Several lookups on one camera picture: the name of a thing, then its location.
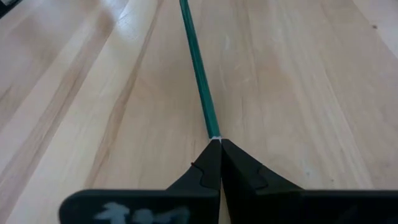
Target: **wood grain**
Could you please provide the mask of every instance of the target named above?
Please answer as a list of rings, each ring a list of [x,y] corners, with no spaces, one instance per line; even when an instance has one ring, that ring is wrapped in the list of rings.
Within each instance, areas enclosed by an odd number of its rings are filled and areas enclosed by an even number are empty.
[[[190,6],[225,138],[307,189],[398,188],[396,1]],[[164,189],[208,142],[177,0],[24,0],[0,68],[0,223]]]

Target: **wooden floor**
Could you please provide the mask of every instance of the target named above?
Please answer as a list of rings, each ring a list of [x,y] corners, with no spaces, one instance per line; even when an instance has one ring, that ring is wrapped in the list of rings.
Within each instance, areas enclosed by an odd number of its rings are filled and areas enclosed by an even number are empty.
[[[223,137],[306,189],[398,189],[396,0],[190,5]],[[23,0],[0,20],[0,223],[164,189],[207,143],[178,0]]]

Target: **light wood surface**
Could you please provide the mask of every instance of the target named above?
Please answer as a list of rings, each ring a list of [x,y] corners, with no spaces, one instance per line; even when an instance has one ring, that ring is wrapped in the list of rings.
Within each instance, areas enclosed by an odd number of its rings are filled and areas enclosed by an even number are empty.
[[[223,137],[306,189],[398,189],[397,1],[190,6]],[[208,143],[177,0],[24,0],[0,72],[0,223],[164,189]]]

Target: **green rod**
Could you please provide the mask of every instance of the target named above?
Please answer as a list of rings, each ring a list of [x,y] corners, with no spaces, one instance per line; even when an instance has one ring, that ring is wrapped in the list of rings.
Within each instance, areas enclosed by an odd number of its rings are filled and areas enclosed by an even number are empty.
[[[197,35],[193,26],[191,11],[189,9],[188,0],[180,0],[182,17],[184,19],[185,31],[187,32],[189,49],[191,51],[191,58],[195,76],[197,79],[201,106],[207,127],[209,138],[220,137],[220,129],[217,123],[217,117],[211,99],[209,85],[207,84],[205,68],[200,55]]]

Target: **hardwood floor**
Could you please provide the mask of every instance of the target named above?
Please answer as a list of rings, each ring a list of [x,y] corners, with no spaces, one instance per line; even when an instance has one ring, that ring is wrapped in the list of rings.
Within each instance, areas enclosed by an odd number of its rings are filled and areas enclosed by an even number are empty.
[[[190,7],[224,138],[306,189],[398,189],[397,1]],[[0,71],[0,223],[164,189],[208,143],[178,0],[23,0]]]

